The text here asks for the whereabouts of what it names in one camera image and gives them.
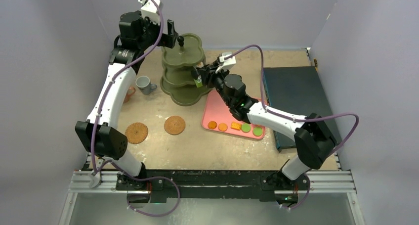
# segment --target mug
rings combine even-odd
[[[157,85],[151,83],[150,78],[148,78],[147,76],[138,77],[137,80],[135,80],[135,84],[144,95],[148,95],[152,91],[157,89]]]
[[[134,95],[136,89],[134,87],[129,87],[128,91],[126,92],[124,103],[127,103],[132,95]]]

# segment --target gray wall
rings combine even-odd
[[[139,9],[136,0],[92,0],[110,39],[121,14]],[[204,47],[311,46],[336,0],[162,0],[165,18],[179,33],[198,34]]]
[[[0,0],[0,224],[57,224],[111,43],[90,0]]]
[[[368,225],[418,224],[418,0],[338,0],[311,55],[335,113],[360,126],[339,153]],[[338,121],[342,134],[353,119]]]

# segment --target yellow rectangular object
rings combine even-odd
[[[234,130],[241,130],[242,129],[242,125],[236,122],[231,123],[231,128]]]

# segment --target pink tray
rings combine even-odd
[[[217,128],[210,129],[208,128],[208,123],[211,121],[217,122]],[[244,122],[238,121],[234,119],[231,115],[230,110],[225,105],[224,101],[221,99],[221,96],[217,93],[216,90],[212,90],[208,93],[207,102],[205,104],[204,115],[202,116],[201,125],[204,129],[217,131],[220,133],[231,134],[231,135],[239,135],[242,137],[248,137],[253,139],[262,139],[265,137],[265,127],[263,126],[256,126],[251,124],[251,130],[248,133],[245,133],[241,130],[234,130],[231,128],[231,123],[237,122],[240,124],[244,124]],[[225,123],[228,126],[227,131],[223,132],[218,129],[218,125],[221,123]],[[262,128],[263,133],[261,136],[256,137],[253,135],[253,129],[255,127]]]

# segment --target green round object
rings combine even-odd
[[[242,124],[242,131],[244,133],[248,133],[251,130],[251,126],[249,124]]]
[[[253,135],[254,135],[254,136],[259,137],[259,136],[261,136],[262,134],[263,134],[263,129],[262,129],[262,128],[255,127],[255,128],[253,129]]]

